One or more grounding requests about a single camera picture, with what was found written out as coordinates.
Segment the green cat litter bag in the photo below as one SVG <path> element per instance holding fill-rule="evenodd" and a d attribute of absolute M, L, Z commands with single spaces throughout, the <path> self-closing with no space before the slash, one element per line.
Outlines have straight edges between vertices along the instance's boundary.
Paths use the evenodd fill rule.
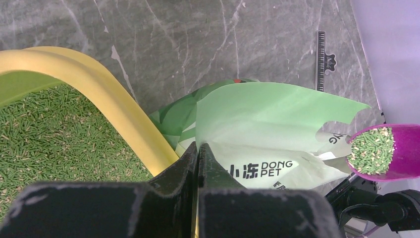
<path fill-rule="evenodd" d="M 246 188 L 314 189 L 345 178 L 349 124 L 366 104 L 291 84 L 230 79 L 203 86 L 150 114 L 177 155 L 208 144 Z"/>

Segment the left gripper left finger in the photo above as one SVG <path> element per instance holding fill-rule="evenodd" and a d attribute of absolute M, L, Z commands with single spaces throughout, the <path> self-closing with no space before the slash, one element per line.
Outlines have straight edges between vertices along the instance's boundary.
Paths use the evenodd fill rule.
<path fill-rule="evenodd" d="M 13 201 L 3 238 L 192 238 L 197 193 L 195 143 L 144 182 L 37 182 Z"/>

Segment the yellow litter box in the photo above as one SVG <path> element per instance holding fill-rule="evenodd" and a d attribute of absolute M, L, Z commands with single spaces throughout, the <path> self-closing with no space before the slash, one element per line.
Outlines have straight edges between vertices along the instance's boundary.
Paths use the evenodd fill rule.
<path fill-rule="evenodd" d="M 149 117 L 101 63 L 81 52 L 52 46 L 0 53 L 0 103 L 68 84 L 87 97 L 152 175 L 178 160 Z"/>

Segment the magenta plastic scoop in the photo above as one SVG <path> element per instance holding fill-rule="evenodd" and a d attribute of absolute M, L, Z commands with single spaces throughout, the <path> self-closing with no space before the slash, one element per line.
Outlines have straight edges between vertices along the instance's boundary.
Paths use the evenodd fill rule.
<path fill-rule="evenodd" d="M 354 134 L 348 144 L 347 164 L 352 172 L 371 181 L 420 177 L 420 126 L 380 124 Z"/>

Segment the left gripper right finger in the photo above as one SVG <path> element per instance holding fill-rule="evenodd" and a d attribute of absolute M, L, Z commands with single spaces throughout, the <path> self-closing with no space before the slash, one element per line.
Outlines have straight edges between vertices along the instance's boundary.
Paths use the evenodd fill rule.
<path fill-rule="evenodd" d="M 339 238 L 331 205 L 311 190 L 247 189 L 199 150 L 198 236 L 201 238 Z"/>

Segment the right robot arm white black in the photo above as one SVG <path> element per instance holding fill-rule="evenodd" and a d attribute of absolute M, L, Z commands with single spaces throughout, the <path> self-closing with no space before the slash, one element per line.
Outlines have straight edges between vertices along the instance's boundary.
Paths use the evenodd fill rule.
<path fill-rule="evenodd" d="M 341 237 L 351 218 L 372 222 L 372 231 L 388 225 L 393 232 L 420 229 L 420 192 L 406 189 L 380 195 L 377 183 L 352 174 L 325 198 L 333 208 Z"/>

